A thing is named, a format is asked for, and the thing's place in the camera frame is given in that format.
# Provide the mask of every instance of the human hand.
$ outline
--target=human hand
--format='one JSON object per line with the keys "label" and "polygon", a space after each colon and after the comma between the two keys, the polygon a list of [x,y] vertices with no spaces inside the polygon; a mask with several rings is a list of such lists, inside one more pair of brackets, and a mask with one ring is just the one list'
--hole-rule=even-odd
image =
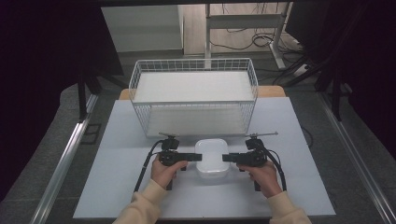
{"label": "human hand", "polygon": [[251,180],[255,180],[260,185],[260,190],[266,198],[271,198],[282,192],[276,180],[276,168],[274,163],[267,161],[262,167],[251,167],[241,164],[236,166],[244,171],[248,171]]}
{"label": "human hand", "polygon": [[163,189],[171,182],[173,178],[176,178],[176,171],[180,168],[187,166],[187,161],[178,161],[172,166],[164,166],[159,159],[159,156],[152,162],[151,167],[151,179],[154,180]]}

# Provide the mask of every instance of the wall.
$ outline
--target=wall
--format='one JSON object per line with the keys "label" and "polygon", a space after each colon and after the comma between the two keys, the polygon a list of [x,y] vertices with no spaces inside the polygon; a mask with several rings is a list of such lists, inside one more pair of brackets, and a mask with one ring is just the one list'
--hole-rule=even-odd
{"label": "wall", "polygon": [[182,49],[177,6],[102,7],[117,52]]}

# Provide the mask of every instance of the wire basket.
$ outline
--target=wire basket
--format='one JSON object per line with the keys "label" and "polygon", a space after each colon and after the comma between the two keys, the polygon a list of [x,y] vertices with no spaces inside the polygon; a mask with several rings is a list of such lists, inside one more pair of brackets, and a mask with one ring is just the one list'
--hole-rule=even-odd
{"label": "wire basket", "polygon": [[257,99],[250,59],[138,61],[129,96],[147,137],[242,135]]}

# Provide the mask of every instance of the white container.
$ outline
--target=white container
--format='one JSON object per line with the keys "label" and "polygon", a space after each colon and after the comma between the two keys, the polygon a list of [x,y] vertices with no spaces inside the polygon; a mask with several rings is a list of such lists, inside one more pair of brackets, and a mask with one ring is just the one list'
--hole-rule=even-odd
{"label": "white container", "polygon": [[257,86],[250,59],[148,60],[129,95],[146,137],[235,136],[248,131]]}
{"label": "white container", "polygon": [[195,144],[195,153],[202,154],[197,171],[203,179],[219,179],[227,175],[230,163],[222,161],[222,154],[229,154],[228,145],[222,139],[205,139]]}

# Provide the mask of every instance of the white tabletop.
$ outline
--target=white tabletop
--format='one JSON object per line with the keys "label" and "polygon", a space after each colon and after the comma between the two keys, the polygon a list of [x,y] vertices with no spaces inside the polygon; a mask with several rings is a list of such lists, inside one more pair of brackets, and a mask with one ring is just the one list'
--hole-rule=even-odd
{"label": "white tabletop", "polygon": [[[288,97],[260,98],[254,108],[249,133],[261,137],[277,152],[285,173],[289,196],[309,216],[335,215],[317,166],[305,142]],[[230,152],[246,152],[245,138],[223,138]],[[149,149],[158,139],[147,139],[130,101],[116,101],[74,218],[117,217],[132,197]],[[180,138],[178,151],[193,152],[200,139]],[[150,166],[140,189],[149,181]],[[254,191],[248,173],[232,164],[220,181],[204,181],[195,162],[178,171],[173,190],[162,202],[163,219],[270,217],[268,203]]]}

